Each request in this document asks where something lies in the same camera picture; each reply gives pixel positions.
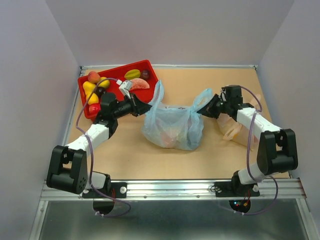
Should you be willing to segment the light blue plastic bag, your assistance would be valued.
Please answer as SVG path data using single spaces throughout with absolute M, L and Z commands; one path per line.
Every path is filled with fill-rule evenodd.
M 165 88 L 155 85 L 151 109 L 145 113 L 142 134 L 151 143 L 166 149 L 194 151 L 202 141 L 204 120 L 198 111 L 213 98 L 212 89 L 202 91 L 190 106 L 162 103 Z

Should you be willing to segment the red apple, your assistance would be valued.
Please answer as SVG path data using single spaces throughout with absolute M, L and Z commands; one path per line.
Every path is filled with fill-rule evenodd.
M 88 112 L 91 115 L 96 115 L 101 110 L 101 105 L 99 103 L 91 104 L 88 108 Z

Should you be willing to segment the orange mango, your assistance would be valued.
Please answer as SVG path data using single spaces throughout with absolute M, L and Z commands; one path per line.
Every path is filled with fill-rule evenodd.
M 85 81 L 82 84 L 82 88 L 84 90 L 85 95 L 90 95 L 92 92 L 94 92 L 95 88 L 96 88 L 96 84 L 90 82 L 90 81 Z

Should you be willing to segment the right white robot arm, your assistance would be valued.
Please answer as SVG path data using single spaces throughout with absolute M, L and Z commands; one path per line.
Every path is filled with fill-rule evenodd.
M 248 135 L 258 140 L 256 162 L 247 164 L 246 168 L 236 171 L 230 181 L 223 182 L 222 190 L 235 196 L 243 196 L 251 191 L 255 184 L 277 173 L 295 170 L 298 167 L 296 134 L 292 129 L 283 129 L 261 116 L 262 108 L 255 108 L 243 101 L 242 91 L 245 87 L 228 85 L 198 113 L 217 119 L 227 114 L 237 123 L 249 130 Z

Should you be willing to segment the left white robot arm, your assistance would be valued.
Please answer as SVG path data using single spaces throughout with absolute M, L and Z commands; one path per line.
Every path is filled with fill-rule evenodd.
M 80 194 L 90 177 L 87 157 L 92 157 L 94 149 L 113 136 L 118 119 L 129 114 L 138 117 L 147 113 L 151 107 L 135 94 L 125 96 L 122 101 L 118 101 L 114 93 L 103 94 L 100 111 L 90 128 L 73 142 L 53 148 L 46 185 L 52 189 Z

